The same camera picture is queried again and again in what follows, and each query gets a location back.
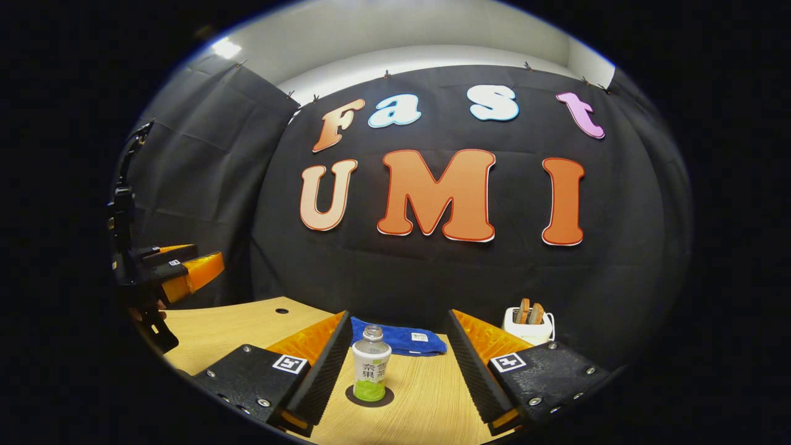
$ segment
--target table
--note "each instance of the table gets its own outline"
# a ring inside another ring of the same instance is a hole
[[[288,313],[280,314],[275,311],[277,309],[288,310]],[[265,348],[332,315],[286,297],[166,312],[168,327],[180,344],[165,354],[165,359],[190,375],[203,371],[242,344]],[[472,445],[513,432],[497,436],[489,433],[464,384],[448,337],[444,334],[439,337],[448,345],[447,354],[390,357],[386,384],[395,399],[379,408],[364,408],[346,398],[346,388],[354,383],[354,358],[350,348],[324,416],[307,440],[319,445]]]

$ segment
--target black cloth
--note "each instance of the black cloth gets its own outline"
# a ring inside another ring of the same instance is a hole
[[[172,307],[251,301],[250,229],[263,176],[299,104],[244,65],[210,55],[181,67],[140,115],[155,118],[134,156],[137,247],[197,244],[225,271]]]
[[[519,115],[481,121],[467,90],[504,85],[517,95]],[[592,106],[605,130],[583,133],[555,97],[573,92]],[[401,93],[419,98],[420,119],[371,128],[379,101]],[[454,308],[494,325],[523,297],[541,302],[558,321],[558,339],[615,369],[630,361],[662,322],[690,255],[691,194],[672,137],[656,113],[620,74],[612,94],[565,76],[511,67],[438,67],[352,86],[307,104],[285,130],[263,181],[252,226],[255,299],[277,295],[327,310],[351,310],[370,322],[444,332]],[[314,154],[322,116],[356,99],[342,140]],[[489,220],[493,241],[447,239],[441,226],[424,236],[411,207],[412,233],[383,235],[377,222],[388,198],[394,150],[420,151],[440,177],[462,149],[488,150]],[[541,234],[551,211],[551,181],[542,161],[568,158],[585,168],[580,184],[580,245],[547,245]],[[346,214],[327,232],[310,230],[299,215],[304,169],[323,165],[317,208],[330,207],[330,168],[356,159]]]

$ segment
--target blue towel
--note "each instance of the blue towel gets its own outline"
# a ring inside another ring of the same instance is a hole
[[[351,318],[352,338],[351,344],[362,339],[362,331],[367,325],[359,318]],[[390,345],[393,354],[399,356],[436,356],[445,354],[448,345],[437,334],[425,329],[396,328],[394,326],[377,325],[382,328],[382,341]]]

